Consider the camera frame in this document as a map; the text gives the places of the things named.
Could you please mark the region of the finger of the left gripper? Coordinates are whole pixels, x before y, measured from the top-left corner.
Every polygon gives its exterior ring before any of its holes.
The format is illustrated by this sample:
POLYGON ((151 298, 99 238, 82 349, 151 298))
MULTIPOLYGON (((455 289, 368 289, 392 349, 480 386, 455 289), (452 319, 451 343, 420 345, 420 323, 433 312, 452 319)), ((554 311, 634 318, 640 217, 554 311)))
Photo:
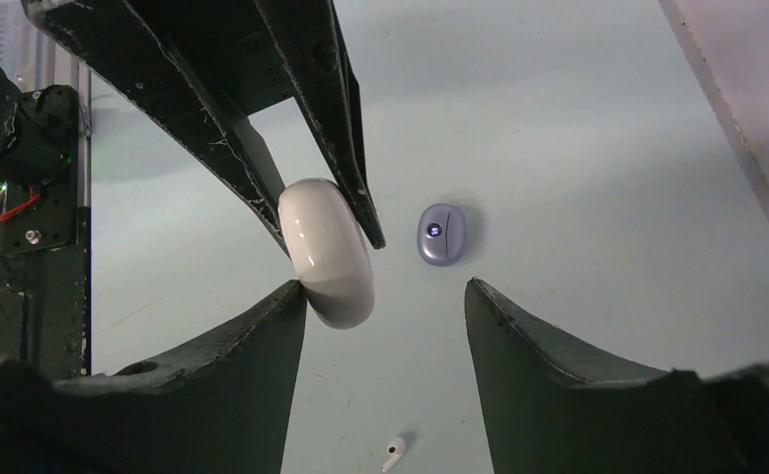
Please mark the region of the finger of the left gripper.
POLYGON ((28 20, 117 90, 224 184, 279 248, 284 183, 267 146, 133 1, 25 1, 28 20))
POLYGON ((372 248, 386 246, 368 185, 361 103, 332 1, 257 1, 293 97, 372 248))

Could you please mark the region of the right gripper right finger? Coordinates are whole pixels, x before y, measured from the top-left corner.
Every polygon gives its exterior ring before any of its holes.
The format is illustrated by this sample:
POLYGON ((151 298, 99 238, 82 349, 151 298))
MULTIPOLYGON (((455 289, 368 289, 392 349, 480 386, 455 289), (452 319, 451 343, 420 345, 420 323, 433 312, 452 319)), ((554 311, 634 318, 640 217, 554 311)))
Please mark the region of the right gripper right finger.
POLYGON ((713 377, 633 362, 485 281, 467 337, 498 473, 769 473, 769 363, 713 377))

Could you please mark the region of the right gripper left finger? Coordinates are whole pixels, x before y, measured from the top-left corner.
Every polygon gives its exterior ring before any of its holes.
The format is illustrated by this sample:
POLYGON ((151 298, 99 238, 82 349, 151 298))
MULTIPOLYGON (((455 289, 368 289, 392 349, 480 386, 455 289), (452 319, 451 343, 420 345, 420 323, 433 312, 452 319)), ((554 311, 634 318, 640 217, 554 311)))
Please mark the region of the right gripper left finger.
POLYGON ((277 473, 305 333, 290 280, 113 375, 53 381, 0 358, 0 473, 277 473))

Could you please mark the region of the white earbud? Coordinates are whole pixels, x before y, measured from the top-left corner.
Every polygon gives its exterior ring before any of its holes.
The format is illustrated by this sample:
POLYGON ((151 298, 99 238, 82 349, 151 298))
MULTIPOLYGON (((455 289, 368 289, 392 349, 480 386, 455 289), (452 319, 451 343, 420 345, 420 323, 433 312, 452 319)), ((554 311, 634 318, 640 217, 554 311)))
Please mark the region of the white earbud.
POLYGON ((387 445, 387 459, 381 466, 382 473, 389 473, 403 458, 407 444, 401 436, 394 437, 387 445))

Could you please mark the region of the white charging case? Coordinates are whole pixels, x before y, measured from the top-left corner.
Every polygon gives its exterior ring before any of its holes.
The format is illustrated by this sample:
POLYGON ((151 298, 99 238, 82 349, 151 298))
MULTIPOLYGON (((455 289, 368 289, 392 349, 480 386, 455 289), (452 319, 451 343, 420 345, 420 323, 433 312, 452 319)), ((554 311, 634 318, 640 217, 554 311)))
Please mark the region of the white charging case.
POLYGON ((309 304, 328 327, 364 323, 375 305, 373 270, 362 232, 336 184, 305 179, 278 201, 280 229, 309 304))

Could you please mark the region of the purple charging case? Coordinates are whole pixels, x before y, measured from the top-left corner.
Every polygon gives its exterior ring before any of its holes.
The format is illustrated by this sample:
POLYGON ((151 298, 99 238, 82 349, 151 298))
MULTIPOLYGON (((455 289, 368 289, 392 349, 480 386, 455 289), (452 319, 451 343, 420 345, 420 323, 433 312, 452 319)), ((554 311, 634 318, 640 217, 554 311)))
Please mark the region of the purple charging case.
POLYGON ((417 246, 422 259, 435 267, 448 267, 465 254, 466 220, 462 211, 449 203, 436 203, 420 216, 417 246))

